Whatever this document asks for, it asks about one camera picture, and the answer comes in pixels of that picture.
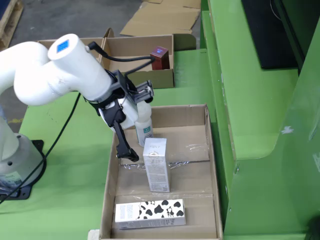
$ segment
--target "wooden pallet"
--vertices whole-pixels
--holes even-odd
[[[11,0],[0,20],[0,51],[9,47],[24,9],[22,0]]]

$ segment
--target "gray floor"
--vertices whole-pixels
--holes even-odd
[[[116,37],[139,9],[141,0],[22,0],[24,10],[11,46],[25,41],[57,39],[74,33],[81,38],[102,37],[108,27]],[[197,46],[200,41],[200,17],[192,28]],[[12,88],[0,96],[8,123],[18,132],[27,106]]]

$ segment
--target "green surface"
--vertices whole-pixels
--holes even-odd
[[[298,79],[296,70],[261,70],[241,0],[211,0],[209,11],[202,23],[222,150],[219,183],[228,190],[224,239],[303,239],[320,209],[320,25]],[[227,115],[234,168],[222,141]],[[282,134],[288,126],[293,133]]]
[[[210,8],[236,158],[267,156],[274,149],[298,72],[261,69],[241,0],[211,0]]]
[[[219,195],[221,199],[222,222],[225,223],[228,212],[229,196],[233,179],[235,161],[232,154],[231,141],[229,137],[227,113],[222,92],[221,68],[219,64],[216,39],[213,33],[212,22],[209,11],[201,12],[203,33],[209,59],[211,82],[216,110],[216,123],[212,126],[214,139],[214,153],[218,175]]]
[[[305,240],[304,234],[224,236],[223,240]]]
[[[156,89],[152,105],[207,103],[215,119],[207,51],[176,52],[174,59],[176,88]],[[43,139],[46,152],[76,96],[70,93],[54,103],[29,107],[20,132]],[[84,240],[90,229],[99,229],[111,141],[112,131],[81,98],[31,197],[0,205],[1,239]]]

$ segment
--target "red object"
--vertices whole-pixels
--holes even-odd
[[[150,53],[150,56],[153,56],[155,58],[155,61],[152,63],[152,70],[170,69],[168,49],[157,46]]]

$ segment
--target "white bottle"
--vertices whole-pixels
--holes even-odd
[[[146,138],[154,137],[154,130],[151,121],[151,106],[145,101],[137,103],[138,120],[134,123],[138,143],[141,147],[145,146]]]

